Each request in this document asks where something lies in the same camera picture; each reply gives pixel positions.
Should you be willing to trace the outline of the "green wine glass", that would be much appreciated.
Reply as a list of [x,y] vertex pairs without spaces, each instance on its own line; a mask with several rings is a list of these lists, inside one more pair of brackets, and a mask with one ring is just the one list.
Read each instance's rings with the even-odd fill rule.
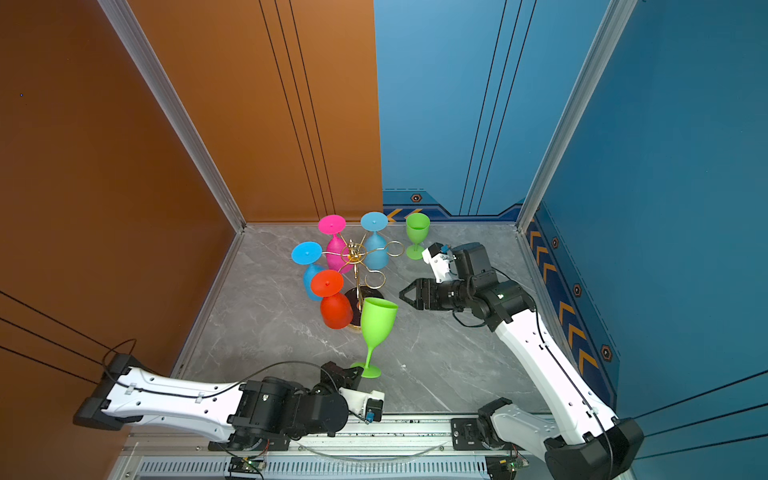
[[372,364],[372,356],[376,347],[390,335],[398,305],[389,300],[369,297],[364,300],[361,311],[361,332],[367,346],[367,356],[364,362],[356,362],[353,367],[362,367],[362,377],[365,379],[379,378],[381,369]]
[[415,212],[406,218],[406,233],[411,245],[406,249],[406,255],[411,260],[421,260],[424,247],[422,243],[426,240],[431,221],[423,213]]

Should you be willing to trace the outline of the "red wine glass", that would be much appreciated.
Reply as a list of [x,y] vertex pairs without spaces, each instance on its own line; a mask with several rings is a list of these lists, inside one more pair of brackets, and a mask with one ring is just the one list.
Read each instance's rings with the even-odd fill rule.
[[335,270],[324,270],[316,274],[310,287],[321,298],[320,312],[328,328],[339,330],[346,328],[353,319],[353,311],[347,297],[341,293],[344,278]]

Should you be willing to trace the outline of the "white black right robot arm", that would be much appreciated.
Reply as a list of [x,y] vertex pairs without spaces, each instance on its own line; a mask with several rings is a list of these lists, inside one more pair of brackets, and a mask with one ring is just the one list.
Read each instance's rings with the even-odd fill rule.
[[485,247],[434,243],[407,248],[432,275],[418,278],[399,297],[417,310],[469,310],[514,354],[552,414],[545,420],[499,398],[478,411],[480,441],[490,449],[518,447],[542,460],[555,479],[614,479],[628,471],[644,440],[631,418],[621,419],[588,386],[518,282],[494,268]]

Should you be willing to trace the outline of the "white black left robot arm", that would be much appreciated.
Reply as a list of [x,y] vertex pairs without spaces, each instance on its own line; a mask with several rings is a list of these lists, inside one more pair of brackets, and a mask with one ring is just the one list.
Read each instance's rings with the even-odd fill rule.
[[119,431],[128,424],[160,425],[200,435],[212,447],[246,449],[261,441],[335,435],[349,417],[380,420],[385,395],[363,392],[360,366],[320,366],[312,388],[255,374],[234,383],[204,383],[163,377],[131,354],[103,360],[93,393],[74,414],[74,424]]

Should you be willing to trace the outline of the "teal blue wine glass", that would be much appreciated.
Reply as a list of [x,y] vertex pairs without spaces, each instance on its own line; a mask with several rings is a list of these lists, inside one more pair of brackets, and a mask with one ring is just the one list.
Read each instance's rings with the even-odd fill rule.
[[364,264],[370,270],[381,270],[389,263],[387,240],[380,235],[389,221],[381,212],[368,212],[361,218],[361,226],[368,232],[364,242],[367,255]]

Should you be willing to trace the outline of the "magenta wine glass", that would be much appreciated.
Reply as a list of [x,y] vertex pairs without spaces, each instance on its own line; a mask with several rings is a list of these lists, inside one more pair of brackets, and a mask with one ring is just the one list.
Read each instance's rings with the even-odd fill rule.
[[325,248],[328,268],[339,273],[346,273],[353,268],[349,262],[347,243],[341,237],[346,228],[346,220],[340,215],[327,215],[318,222],[318,230],[330,236]]

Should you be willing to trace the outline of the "light blue wine glass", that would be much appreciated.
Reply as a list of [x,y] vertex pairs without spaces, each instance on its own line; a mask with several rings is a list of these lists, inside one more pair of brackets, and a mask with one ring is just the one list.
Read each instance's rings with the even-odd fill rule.
[[311,241],[300,243],[291,253],[293,262],[305,267],[302,277],[303,285],[308,298],[316,302],[320,302],[322,298],[313,292],[311,283],[314,277],[324,270],[324,268],[318,264],[322,255],[322,247],[318,243]]

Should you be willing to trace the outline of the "green circuit board left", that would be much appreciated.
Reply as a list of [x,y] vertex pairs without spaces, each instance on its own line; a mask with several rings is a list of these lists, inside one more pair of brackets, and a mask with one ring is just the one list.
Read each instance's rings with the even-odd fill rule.
[[264,467],[265,462],[260,458],[231,457],[225,478],[264,480]]

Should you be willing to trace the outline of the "green circuit board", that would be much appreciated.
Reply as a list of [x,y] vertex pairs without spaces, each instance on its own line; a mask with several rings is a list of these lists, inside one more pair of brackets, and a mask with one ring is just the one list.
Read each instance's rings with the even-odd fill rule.
[[264,480],[264,467],[265,462],[260,458],[231,457],[225,478]]
[[519,470],[530,465],[525,458],[510,456],[486,456],[485,464],[490,480],[514,480]]

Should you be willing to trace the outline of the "green circuit board right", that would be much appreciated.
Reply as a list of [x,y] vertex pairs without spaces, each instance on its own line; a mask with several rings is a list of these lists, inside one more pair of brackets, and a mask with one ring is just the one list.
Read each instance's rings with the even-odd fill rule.
[[519,470],[530,465],[525,458],[510,456],[486,456],[485,464],[490,480],[514,480]]

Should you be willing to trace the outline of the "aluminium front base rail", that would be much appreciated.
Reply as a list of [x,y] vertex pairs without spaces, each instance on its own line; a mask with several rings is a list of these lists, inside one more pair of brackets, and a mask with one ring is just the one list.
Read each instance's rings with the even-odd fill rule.
[[265,479],[489,479],[486,456],[522,457],[515,479],[547,479],[546,465],[519,445],[491,449],[473,414],[385,414],[350,418],[333,436],[308,435],[252,451],[213,451],[208,441],[160,427],[135,427],[112,479],[226,479],[231,457],[260,458]]

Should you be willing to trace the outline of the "aluminium corner post right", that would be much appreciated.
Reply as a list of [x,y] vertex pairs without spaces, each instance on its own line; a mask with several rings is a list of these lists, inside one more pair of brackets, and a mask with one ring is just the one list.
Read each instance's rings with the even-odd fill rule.
[[637,3],[637,0],[608,3],[520,210],[516,222],[518,233],[524,234],[532,222]]

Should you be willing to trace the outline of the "aluminium corner post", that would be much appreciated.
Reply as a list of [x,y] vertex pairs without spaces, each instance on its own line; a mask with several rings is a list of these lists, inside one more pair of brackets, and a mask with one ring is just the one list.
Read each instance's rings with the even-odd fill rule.
[[226,219],[240,234],[247,226],[244,215],[131,6],[124,0],[99,0],[98,4]]
[[516,222],[518,233],[524,234],[532,222],[637,3],[637,0],[608,3],[520,210]]

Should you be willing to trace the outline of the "aluminium corner post left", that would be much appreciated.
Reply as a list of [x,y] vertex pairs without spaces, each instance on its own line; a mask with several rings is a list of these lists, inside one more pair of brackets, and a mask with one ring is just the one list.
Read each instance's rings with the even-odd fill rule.
[[99,0],[98,4],[226,219],[240,234],[247,226],[244,215],[131,6],[124,0]]

